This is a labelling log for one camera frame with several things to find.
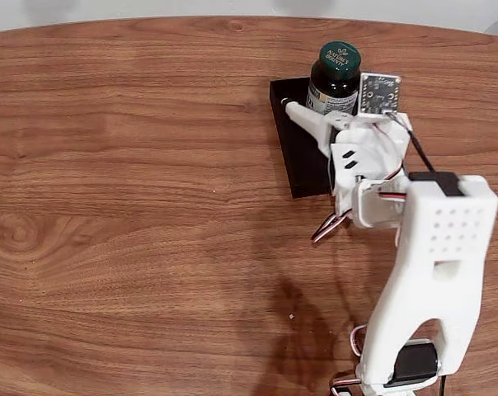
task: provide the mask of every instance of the robotic arm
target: robotic arm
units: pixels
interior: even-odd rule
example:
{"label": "robotic arm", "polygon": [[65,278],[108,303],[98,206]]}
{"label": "robotic arm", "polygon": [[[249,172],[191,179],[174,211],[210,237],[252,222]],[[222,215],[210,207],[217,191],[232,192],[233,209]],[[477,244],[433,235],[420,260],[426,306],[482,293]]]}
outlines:
{"label": "robotic arm", "polygon": [[[402,113],[320,115],[284,99],[286,113],[328,158],[335,213],[317,242],[346,218],[361,228],[397,228],[392,274],[366,327],[356,379],[336,380],[335,396],[359,384],[365,396],[413,395],[462,363],[480,313],[483,268],[498,197],[480,176],[436,172]],[[407,174],[409,142],[428,172]],[[411,339],[438,319],[434,340]]]}

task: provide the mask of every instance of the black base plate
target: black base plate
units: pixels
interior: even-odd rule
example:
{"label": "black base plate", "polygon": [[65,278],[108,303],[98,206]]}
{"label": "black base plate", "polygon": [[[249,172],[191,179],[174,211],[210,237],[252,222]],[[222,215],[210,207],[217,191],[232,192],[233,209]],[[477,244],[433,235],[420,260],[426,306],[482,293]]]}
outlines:
{"label": "black base plate", "polygon": [[308,94],[308,84],[309,78],[290,78],[270,83],[271,107],[293,198],[330,192],[327,158],[318,150],[315,139],[290,120],[280,104],[282,99],[288,97],[303,105]]}

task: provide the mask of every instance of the pill bottle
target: pill bottle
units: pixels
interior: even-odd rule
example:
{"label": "pill bottle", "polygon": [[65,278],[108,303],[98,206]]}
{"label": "pill bottle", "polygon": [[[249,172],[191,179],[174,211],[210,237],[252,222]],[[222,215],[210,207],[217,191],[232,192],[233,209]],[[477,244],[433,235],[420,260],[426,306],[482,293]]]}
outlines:
{"label": "pill bottle", "polygon": [[321,114],[354,111],[359,92],[361,55],[351,44],[325,44],[312,66],[306,106]]}

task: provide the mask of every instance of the wood grain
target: wood grain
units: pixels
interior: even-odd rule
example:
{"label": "wood grain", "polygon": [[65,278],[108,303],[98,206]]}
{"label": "wood grain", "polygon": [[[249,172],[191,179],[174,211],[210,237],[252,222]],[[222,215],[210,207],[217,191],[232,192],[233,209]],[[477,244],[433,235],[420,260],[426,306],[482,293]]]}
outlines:
{"label": "wood grain", "polygon": [[[310,243],[331,203],[290,198],[268,99],[329,40],[402,75],[435,166],[498,194],[498,37],[267,17],[0,33],[0,395],[322,395],[354,369],[393,233]],[[482,390],[498,396],[498,221],[446,395]]]}

